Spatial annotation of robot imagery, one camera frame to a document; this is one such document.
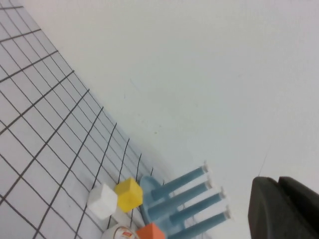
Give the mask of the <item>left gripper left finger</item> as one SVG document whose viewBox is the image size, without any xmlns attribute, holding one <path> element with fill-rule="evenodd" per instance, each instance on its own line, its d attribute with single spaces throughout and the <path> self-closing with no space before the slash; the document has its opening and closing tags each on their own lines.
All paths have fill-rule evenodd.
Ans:
<svg viewBox="0 0 319 239">
<path fill-rule="evenodd" d="M 279 181 L 269 177 L 252 181 L 248 222 L 253 239 L 314 239 L 301 225 Z"/>
</svg>

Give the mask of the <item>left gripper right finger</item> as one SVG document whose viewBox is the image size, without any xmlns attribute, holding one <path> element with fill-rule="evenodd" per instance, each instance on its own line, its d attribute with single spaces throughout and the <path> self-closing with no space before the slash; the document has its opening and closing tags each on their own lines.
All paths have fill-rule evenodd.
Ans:
<svg viewBox="0 0 319 239">
<path fill-rule="evenodd" d="M 305 231 L 319 238 L 319 194 L 292 177 L 280 177 L 279 185 L 288 197 Z"/>
</svg>

